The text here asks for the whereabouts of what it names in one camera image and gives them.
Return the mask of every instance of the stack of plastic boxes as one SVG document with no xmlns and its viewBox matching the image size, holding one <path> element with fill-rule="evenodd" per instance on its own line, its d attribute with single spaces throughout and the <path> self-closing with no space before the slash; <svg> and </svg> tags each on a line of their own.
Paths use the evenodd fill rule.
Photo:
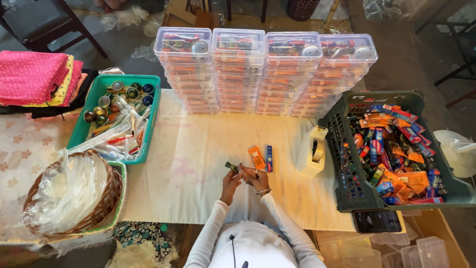
<svg viewBox="0 0 476 268">
<path fill-rule="evenodd" d="M 213 30 L 211 57 L 223 113 L 254 113 L 266 55 L 261 30 Z"/>
<path fill-rule="evenodd" d="M 323 58 L 294 106 L 292 116 L 325 115 L 342 92 L 352 88 L 378 59 L 368 34 L 320 35 Z"/>
<path fill-rule="evenodd" d="M 219 113 L 210 55 L 211 30 L 161 27 L 154 52 L 187 113 Z"/>
<path fill-rule="evenodd" d="M 319 34 L 269 32 L 268 53 L 256 113 L 290 115 L 322 58 Z"/>
</svg>

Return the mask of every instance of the white shirt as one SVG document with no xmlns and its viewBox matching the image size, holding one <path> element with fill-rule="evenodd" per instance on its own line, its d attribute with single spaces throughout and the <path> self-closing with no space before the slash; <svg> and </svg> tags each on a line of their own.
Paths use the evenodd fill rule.
<svg viewBox="0 0 476 268">
<path fill-rule="evenodd" d="M 249 268 L 326 268 L 323 258 L 304 230 L 276 204 L 271 193 L 261 198 L 279 230 L 292 247 L 266 225 L 242 221 L 223 225 L 229 207 L 216 201 L 210 218 L 190 251 L 184 268 L 234 268 L 232 241 L 236 267 L 245 261 Z"/>
</svg>

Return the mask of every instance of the person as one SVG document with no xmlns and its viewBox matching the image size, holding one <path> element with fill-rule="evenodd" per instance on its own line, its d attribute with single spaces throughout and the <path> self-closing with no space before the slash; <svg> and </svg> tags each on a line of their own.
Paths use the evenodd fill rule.
<svg viewBox="0 0 476 268">
<path fill-rule="evenodd" d="M 323 258 L 304 230 L 278 205 L 266 172 L 240 165 L 223 178 L 220 200 L 193 245 L 184 268 L 325 268 Z M 278 224 L 251 221 L 225 224 L 241 179 L 253 186 Z"/>
</svg>

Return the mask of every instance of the hand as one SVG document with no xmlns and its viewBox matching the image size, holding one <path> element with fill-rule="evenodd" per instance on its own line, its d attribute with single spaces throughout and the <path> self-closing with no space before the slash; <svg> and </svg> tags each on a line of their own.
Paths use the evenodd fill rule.
<svg viewBox="0 0 476 268">
<path fill-rule="evenodd" d="M 233 195 L 238 186 L 241 185 L 241 173 L 235 173 L 233 170 L 230 170 L 228 174 L 223 178 L 223 190 L 221 191 L 221 198 L 220 201 L 227 204 L 227 206 L 231 205 L 233 202 Z"/>
<path fill-rule="evenodd" d="M 246 182 L 246 184 L 253 186 L 256 192 L 269 189 L 268 174 L 266 172 L 257 170 L 255 168 L 245 167 L 243 165 L 240 165 L 240 168 L 241 170 L 245 171 L 243 180 Z M 267 193 L 269 192 L 264 192 L 259 195 L 264 196 Z"/>
</svg>

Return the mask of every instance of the white sleeve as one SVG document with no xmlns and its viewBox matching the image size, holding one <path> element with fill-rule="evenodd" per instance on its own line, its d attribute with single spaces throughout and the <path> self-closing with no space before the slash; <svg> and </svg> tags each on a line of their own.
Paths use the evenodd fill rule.
<svg viewBox="0 0 476 268">
<path fill-rule="evenodd" d="M 276 204 L 273 195 L 268 193 L 261 198 L 273 218 L 278 224 L 278 228 L 291 242 L 294 254 L 300 268 L 325 268 L 320 252 L 316 249 L 309 236 L 304 230 Z"/>
<path fill-rule="evenodd" d="M 184 268 L 207 268 L 209 266 L 218 233 L 229 210 L 230 207 L 222 201 L 215 202 L 210 217 L 193 244 Z"/>
</svg>

